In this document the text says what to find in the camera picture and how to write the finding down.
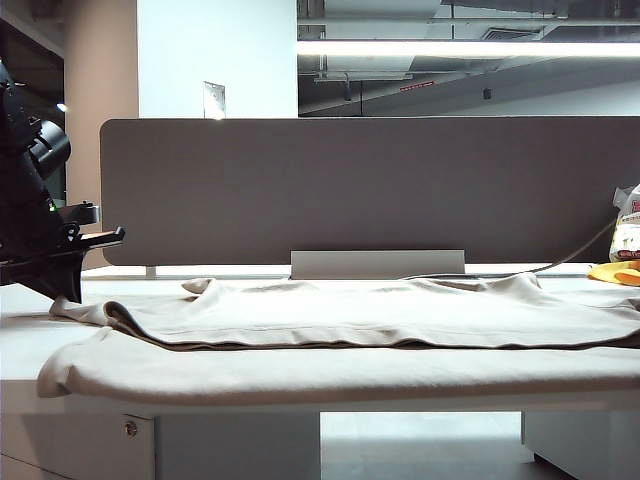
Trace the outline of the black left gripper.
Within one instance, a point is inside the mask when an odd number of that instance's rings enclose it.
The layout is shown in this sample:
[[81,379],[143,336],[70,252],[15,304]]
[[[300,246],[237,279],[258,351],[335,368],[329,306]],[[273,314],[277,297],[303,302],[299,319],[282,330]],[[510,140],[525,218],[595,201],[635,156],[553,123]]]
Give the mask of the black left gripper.
[[19,263],[18,283],[80,303],[83,253],[121,243],[125,230],[83,234],[83,225],[99,220],[99,207],[58,206],[46,185],[55,171],[39,164],[1,166],[1,260]]

